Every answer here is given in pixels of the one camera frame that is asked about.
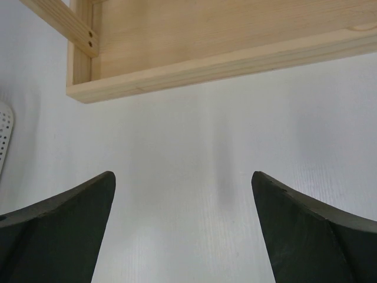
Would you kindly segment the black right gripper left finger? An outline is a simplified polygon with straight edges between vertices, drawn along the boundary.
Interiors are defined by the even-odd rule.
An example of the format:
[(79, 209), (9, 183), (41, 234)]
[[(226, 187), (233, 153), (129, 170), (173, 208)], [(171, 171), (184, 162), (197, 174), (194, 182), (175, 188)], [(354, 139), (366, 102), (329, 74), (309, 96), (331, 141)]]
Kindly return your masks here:
[(107, 171), (1, 215), (1, 282), (91, 282), (114, 195)]

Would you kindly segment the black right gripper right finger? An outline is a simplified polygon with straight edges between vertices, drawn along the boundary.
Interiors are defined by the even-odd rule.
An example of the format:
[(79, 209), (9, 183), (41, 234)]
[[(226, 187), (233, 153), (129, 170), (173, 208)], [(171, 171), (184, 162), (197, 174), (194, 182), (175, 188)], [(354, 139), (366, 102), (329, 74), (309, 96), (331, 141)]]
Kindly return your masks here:
[(276, 282), (376, 282), (376, 221), (263, 172), (251, 184)]

